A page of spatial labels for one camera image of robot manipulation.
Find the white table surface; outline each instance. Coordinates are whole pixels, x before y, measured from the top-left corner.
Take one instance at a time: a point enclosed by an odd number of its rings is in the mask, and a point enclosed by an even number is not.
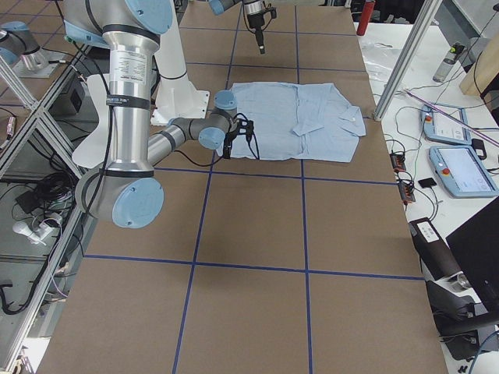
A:
[[[359,43],[363,51],[366,69],[370,74],[370,84],[374,92],[374,99],[376,102],[379,100],[379,95],[383,92],[384,85],[388,81],[390,70],[395,65],[398,54],[402,50],[411,28],[412,25],[370,23],[367,27],[366,35],[359,37]],[[430,26],[429,30],[426,32],[426,36],[423,39],[423,43],[419,46],[416,57],[412,60],[412,63],[402,80],[402,86],[399,89],[411,89],[419,86],[438,85],[438,83],[435,83],[432,80],[432,77],[448,49],[449,44],[445,40],[444,35],[441,33],[438,26]],[[451,104],[461,107],[471,107],[483,104],[478,97],[466,96],[460,91],[458,85],[464,78],[465,73],[459,64],[456,64],[456,66],[449,73],[447,79],[450,79],[456,71],[462,73],[457,79],[449,83],[448,88],[439,99],[439,102],[442,104]],[[414,90],[412,92],[427,101],[433,102],[438,98],[446,86],[447,84],[439,87],[427,87]],[[422,104],[416,99],[407,97],[404,94],[395,96],[382,120],[383,130],[384,133],[387,134],[387,136],[385,136],[386,139],[393,137],[394,139],[401,141],[407,150],[416,149],[418,147],[418,142],[414,139],[403,136],[396,131],[395,114],[404,106],[421,108]],[[485,106],[466,109],[466,116],[468,118],[469,125],[472,127],[497,128],[494,119]],[[402,109],[399,112],[397,119],[398,128],[401,132],[409,134],[417,139],[420,137],[422,125],[419,111],[410,108]],[[486,132],[486,134],[493,139],[499,140],[499,131]],[[434,187],[434,191],[437,198],[441,202],[439,203],[438,215],[433,220],[433,224],[441,236],[445,238],[493,199],[452,198],[444,189],[438,177],[435,175],[434,168],[431,166],[428,157],[429,147],[441,143],[427,141],[424,139],[424,136],[421,137],[421,142],[423,145],[419,150],[417,161],[417,151],[411,151],[406,154],[405,165],[408,172],[414,177],[415,181],[429,177],[432,177],[435,181],[437,181],[437,186]],[[389,150],[391,149],[392,143],[393,142],[387,143]],[[394,145],[394,150],[401,149],[402,148],[399,145]],[[499,167],[497,157],[499,149],[489,143],[486,143],[486,151],[487,159],[483,162],[485,167]],[[499,184],[499,176],[493,177],[493,180],[496,184]],[[433,194],[429,189],[424,189],[424,192],[431,199],[434,199]],[[417,191],[415,191],[415,196],[416,202],[409,204],[406,211],[407,221],[413,221],[421,217],[429,217],[432,212],[431,203],[426,197],[422,196]],[[447,286],[445,282],[439,281],[438,283]],[[471,295],[478,300],[476,294],[472,290],[461,292],[457,295]],[[455,374],[461,365],[467,365],[469,370],[470,362],[466,362],[464,360],[458,362],[454,360],[448,349],[445,347],[445,344],[442,344],[442,350],[444,351],[449,373]],[[498,372],[498,368],[499,352],[490,352],[480,356],[473,370],[473,374],[493,374]]]

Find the computer monitor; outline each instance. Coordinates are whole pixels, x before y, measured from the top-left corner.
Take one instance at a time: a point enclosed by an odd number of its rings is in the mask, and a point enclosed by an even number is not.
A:
[[[447,243],[483,306],[499,311],[499,198],[451,233]]]

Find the bottle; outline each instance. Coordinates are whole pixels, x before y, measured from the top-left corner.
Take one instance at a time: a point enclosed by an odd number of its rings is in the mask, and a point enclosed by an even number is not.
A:
[[[434,81],[442,83],[452,69],[452,66],[458,61],[459,56],[465,50],[465,46],[456,41],[449,52],[445,55],[440,66],[434,74]]]

